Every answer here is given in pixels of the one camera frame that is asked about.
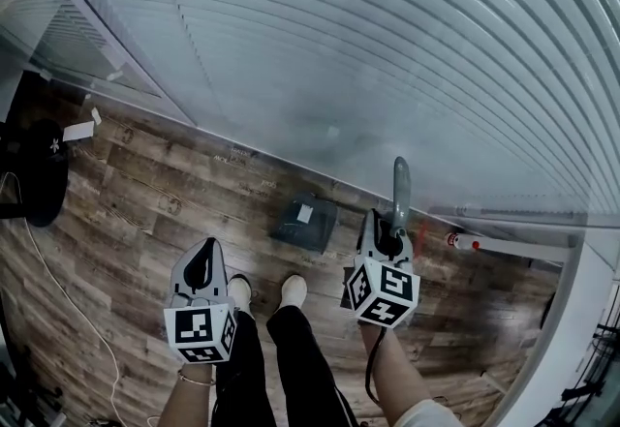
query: white shoe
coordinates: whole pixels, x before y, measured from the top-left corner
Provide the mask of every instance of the white shoe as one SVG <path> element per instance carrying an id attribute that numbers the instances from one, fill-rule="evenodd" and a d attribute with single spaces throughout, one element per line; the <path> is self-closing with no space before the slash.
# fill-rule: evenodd
<path id="1" fill-rule="evenodd" d="M 282 285 L 282 302 L 278 310 L 290 305 L 301 308 L 307 294 L 308 286 L 306 285 L 306 280 L 301 276 L 291 276 Z"/>
<path id="2" fill-rule="evenodd" d="M 254 318 L 250 312 L 252 288 L 245 277 L 236 275 L 229 281 L 229 296 L 234 300 L 236 308 Z"/>

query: wooden floor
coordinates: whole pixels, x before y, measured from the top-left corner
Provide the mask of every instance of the wooden floor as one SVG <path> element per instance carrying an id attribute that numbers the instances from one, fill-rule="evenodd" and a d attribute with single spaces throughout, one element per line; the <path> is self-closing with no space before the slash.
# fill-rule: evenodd
<path id="1" fill-rule="evenodd" d="M 12 118 L 25 125 L 52 116 L 68 125 L 86 120 L 93 105 L 104 121 L 94 138 L 71 145 L 64 208 L 51 227 L 33 231 L 52 272 L 118 358 L 116 402 L 128 425 L 144 427 L 167 400 L 178 369 L 164 338 L 170 271 L 208 235 L 222 243 L 229 277 L 243 273 L 252 282 L 278 423 L 287 424 L 285 402 L 264 324 L 279 303 L 279 285 L 297 272 L 308 282 L 303 309 L 336 382 L 359 421 L 386 425 L 366 397 L 356 321 L 339 300 L 363 212 L 388 210 L 389 203 L 112 101 L 93 97 L 82 104 L 75 90 L 41 79 L 22 82 Z M 323 256 L 267 235 L 299 191 L 340 207 Z M 480 379 L 481 371 L 514 380 L 534 346 L 558 274 L 528 268 L 523 259 L 449 251 L 442 244 L 449 227 L 422 216 L 410 222 L 413 240 L 422 223 L 420 302 L 398 335 L 438 401 L 460 414 L 464 425 L 481 425 L 500 399 Z M 0 225 L 0 256 L 11 338 L 20 349 L 30 348 L 43 384 L 62 388 L 71 425 L 113 417 L 109 353 L 44 272 L 23 221 Z"/>

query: hand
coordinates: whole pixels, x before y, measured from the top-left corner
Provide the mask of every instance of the hand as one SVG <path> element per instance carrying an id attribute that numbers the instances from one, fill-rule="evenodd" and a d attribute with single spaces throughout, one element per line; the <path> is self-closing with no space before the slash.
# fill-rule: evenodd
<path id="1" fill-rule="evenodd" d="M 186 363 L 181 368 L 181 374 L 190 381 L 209 383 L 213 375 L 213 366 L 209 363 Z"/>

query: wrist strap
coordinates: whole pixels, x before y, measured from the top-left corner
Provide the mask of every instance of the wrist strap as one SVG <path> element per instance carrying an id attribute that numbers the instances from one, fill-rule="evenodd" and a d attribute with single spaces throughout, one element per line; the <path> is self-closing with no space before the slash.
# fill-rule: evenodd
<path id="1" fill-rule="evenodd" d="M 178 376 L 178 379 L 180 381 L 186 381 L 195 385 L 202 385 L 204 387 L 210 387 L 211 385 L 215 385 L 215 380 L 212 379 L 209 382 L 198 382 L 198 381 L 192 381 L 191 379 L 186 378 L 182 373 L 181 370 L 179 369 L 179 371 L 176 373 L 176 375 Z"/>

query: white paper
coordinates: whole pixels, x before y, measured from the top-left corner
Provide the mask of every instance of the white paper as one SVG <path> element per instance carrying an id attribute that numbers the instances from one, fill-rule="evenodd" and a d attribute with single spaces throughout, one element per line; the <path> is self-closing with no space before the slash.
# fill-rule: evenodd
<path id="1" fill-rule="evenodd" d="M 112 67 L 118 71 L 123 64 L 125 63 L 125 59 L 123 56 L 116 51 L 112 45 L 105 44 L 100 48 L 100 51 L 104 54 L 107 60 L 110 62 Z"/>
<path id="2" fill-rule="evenodd" d="M 301 208 L 299 209 L 299 213 L 297 214 L 297 220 L 304 224 L 308 224 L 308 222 L 310 222 L 312 210 L 313 208 L 311 206 L 302 204 Z"/>
<path id="3" fill-rule="evenodd" d="M 45 69 L 41 69 L 39 71 L 39 76 L 42 77 L 45 81 L 51 81 L 51 74 Z"/>
<path id="4" fill-rule="evenodd" d="M 327 137 L 329 139 L 335 139 L 340 135 L 340 128 L 336 128 L 335 126 L 329 126 L 327 130 Z"/>
<path id="5" fill-rule="evenodd" d="M 92 137 L 95 134 L 95 121 L 82 122 L 80 124 L 74 124 L 73 126 L 67 126 L 63 133 L 63 141 L 73 141 L 74 139 L 84 139 L 85 137 Z"/>
<path id="6" fill-rule="evenodd" d="M 95 124 L 99 126 L 101 124 L 101 115 L 99 115 L 99 110 L 97 110 L 96 107 L 93 107 L 93 109 L 90 111 L 90 115 L 92 115 L 93 119 L 95 119 Z"/>
<path id="7" fill-rule="evenodd" d="M 110 73 L 106 76 L 106 80 L 108 81 L 115 81 L 117 79 L 119 79 L 120 77 L 123 77 L 123 72 L 122 71 L 116 71 L 115 73 Z"/>

